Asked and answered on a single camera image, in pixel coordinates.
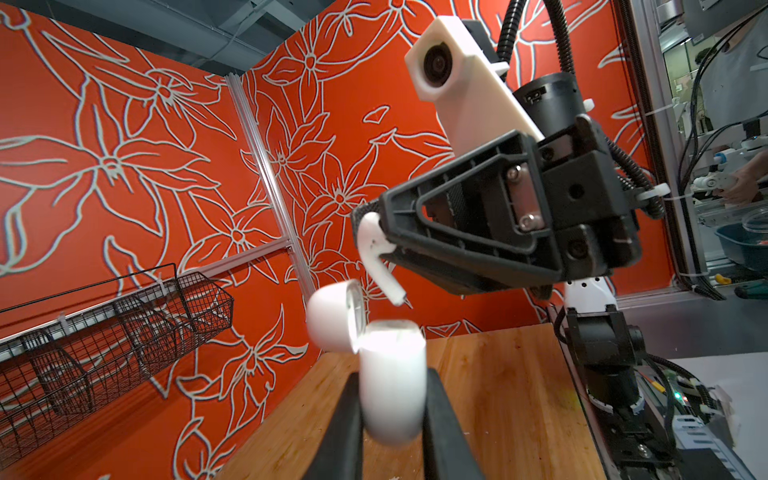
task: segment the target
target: orange wall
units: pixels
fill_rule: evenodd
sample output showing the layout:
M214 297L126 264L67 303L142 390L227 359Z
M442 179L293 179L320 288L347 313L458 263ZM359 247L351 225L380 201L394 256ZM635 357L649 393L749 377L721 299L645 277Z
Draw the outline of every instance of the orange wall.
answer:
M395 308L365 275L347 218L354 206L453 158L434 107L419 101L411 85L403 61L410 45L435 15L482 20L497 38L506 6L506 0L339 0L243 80L316 283L358 278L372 319L413 319L428 338L544 316L524 290L461 298L401 267L394 274L411 294L408 305ZM591 114L647 167L609 1L565 0L564 6L579 84L597 105ZM508 83L516 88L557 70L544 6L531 1ZM666 287L672 277L661 222L639 217L644 257L616 272L619 294Z
M221 77L3 4L0 45L0 309L279 236ZM290 270L221 275L231 329L0 476L210 478L318 356ZM116 293L0 314L0 338Z

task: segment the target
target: wire basket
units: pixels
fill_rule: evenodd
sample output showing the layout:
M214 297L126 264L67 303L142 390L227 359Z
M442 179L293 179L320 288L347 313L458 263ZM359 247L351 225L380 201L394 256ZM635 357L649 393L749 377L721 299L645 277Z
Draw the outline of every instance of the wire basket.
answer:
M232 296L204 275L174 274L4 340L0 468L231 327L233 305Z

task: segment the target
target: white earbud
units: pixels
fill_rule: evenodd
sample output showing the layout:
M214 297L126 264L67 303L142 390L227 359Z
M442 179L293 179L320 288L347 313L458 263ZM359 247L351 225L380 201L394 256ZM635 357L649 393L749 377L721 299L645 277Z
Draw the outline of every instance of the white earbud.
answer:
M397 245L390 243L379 225L381 217L376 212L363 216L357 228L357 250L362 265L384 295L395 306L406 301L406 291L400 286L392 272L379 260L382 253L392 253Z

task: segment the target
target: wooden tabletop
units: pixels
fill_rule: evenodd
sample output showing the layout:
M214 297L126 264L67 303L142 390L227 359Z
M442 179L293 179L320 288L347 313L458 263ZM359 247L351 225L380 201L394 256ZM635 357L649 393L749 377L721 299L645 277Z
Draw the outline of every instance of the wooden tabletop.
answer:
M427 360L488 480L605 478L551 326L429 340ZM357 367L356 356L323 355L217 480L301 478ZM400 449L364 445L365 480L424 478L420 436Z

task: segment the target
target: ceiling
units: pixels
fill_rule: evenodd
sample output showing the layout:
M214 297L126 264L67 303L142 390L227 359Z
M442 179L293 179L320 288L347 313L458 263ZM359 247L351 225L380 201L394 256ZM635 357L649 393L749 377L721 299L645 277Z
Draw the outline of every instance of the ceiling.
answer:
M211 73L242 73L333 0L2 0Z

